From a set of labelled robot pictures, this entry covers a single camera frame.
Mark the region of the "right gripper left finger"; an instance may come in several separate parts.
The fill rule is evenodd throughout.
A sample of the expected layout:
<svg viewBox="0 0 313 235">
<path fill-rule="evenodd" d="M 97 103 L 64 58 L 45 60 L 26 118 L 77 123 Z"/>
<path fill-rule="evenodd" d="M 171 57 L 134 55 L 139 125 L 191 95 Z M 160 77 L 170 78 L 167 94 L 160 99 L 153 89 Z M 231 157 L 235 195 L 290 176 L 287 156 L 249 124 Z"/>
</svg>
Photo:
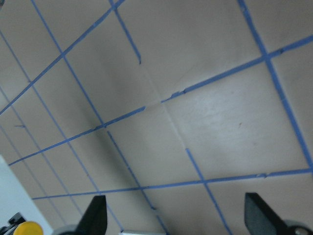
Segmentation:
<svg viewBox="0 0 313 235">
<path fill-rule="evenodd" d="M 78 235 L 105 235 L 107 231 L 107 202 L 104 195 L 94 196 L 77 225 Z"/>
</svg>

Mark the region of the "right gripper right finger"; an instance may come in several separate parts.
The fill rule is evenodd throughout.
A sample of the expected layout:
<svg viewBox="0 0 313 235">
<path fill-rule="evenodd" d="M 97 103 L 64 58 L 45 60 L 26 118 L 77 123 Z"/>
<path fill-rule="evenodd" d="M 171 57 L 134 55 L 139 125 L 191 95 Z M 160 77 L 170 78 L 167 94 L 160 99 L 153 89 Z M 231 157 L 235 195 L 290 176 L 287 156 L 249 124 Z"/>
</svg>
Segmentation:
<svg viewBox="0 0 313 235">
<path fill-rule="evenodd" d="M 245 194 L 245 226 L 250 235 L 285 235 L 288 226 L 255 192 Z"/>
</svg>

